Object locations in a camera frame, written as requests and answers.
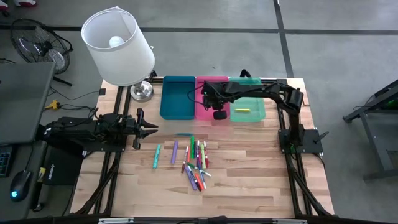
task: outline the plastic bin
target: plastic bin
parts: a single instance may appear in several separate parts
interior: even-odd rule
[[[195,103],[187,93],[195,89],[193,76],[166,76],[163,78],[160,115],[166,120],[192,120],[195,116]],[[195,91],[190,93],[195,99]]]
[[[231,82],[242,85],[261,85],[260,78],[230,78]],[[235,109],[250,109],[250,112],[237,112]],[[243,97],[231,103],[231,121],[258,122],[266,118],[266,109],[263,98]]]
[[[202,76],[202,77],[197,77],[197,82],[196,82],[196,88],[199,86],[202,86],[205,81],[208,82],[228,82],[228,77],[225,76],[218,76],[218,77],[208,77],[208,76]],[[203,95],[200,93],[202,88],[199,88],[195,91],[195,100],[197,102],[203,102]],[[231,109],[229,107],[229,103],[224,104],[224,110],[227,113],[227,117],[231,114]],[[195,105],[195,119],[199,121],[211,121],[213,120],[213,109],[205,110],[205,107],[203,105],[200,105],[196,103]]]

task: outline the pink bin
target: pink bin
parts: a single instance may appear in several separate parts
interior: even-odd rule
[[[202,86],[205,81],[208,82],[228,82],[228,77],[218,76],[218,77],[197,77],[196,88]],[[197,102],[203,102],[203,95],[200,93],[202,88],[199,88],[195,92],[195,100]],[[227,116],[231,114],[231,110],[229,108],[229,103],[224,105],[224,109],[226,111]],[[205,107],[199,104],[195,105],[195,119],[199,121],[210,121],[213,120],[213,109],[205,110]]]

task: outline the keyboard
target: keyboard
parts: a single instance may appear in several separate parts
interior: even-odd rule
[[[8,177],[10,174],[15,153],[12,146],[0,146],[0,177]]]

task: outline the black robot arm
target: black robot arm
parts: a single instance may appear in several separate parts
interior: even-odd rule
[[[83,147],[84,151],[120,152],[122,139],[134,135],[133,148],[140,149],[140,139],[157,132],[157,128],[144,119],[142,108],[137,109],[137,119],[131,115],[104,114],[91,118],[62,117],[46,125],[43,140],[57,148]]]
[[[206,109],[217,110],[213,113],[214,119],[225,119],[226,112],[222,109],[225,103],[234,103],[242,97],[270,98],[278,107],[289,115],[289,134],[286,136],[290,144],[302,146],[304,128],[300,124],[300,110],[303,101],[303,93],[283,83],[264,85],[241,85],[237,82],[206,82],[201,91],[203,105]]]

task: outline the light bulb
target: light bulb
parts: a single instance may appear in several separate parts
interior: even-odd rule
[[[110,47],[117,47],[119,45],[122,45],[123,43],[124,40],[120,36],[114,36],[109,40]]]

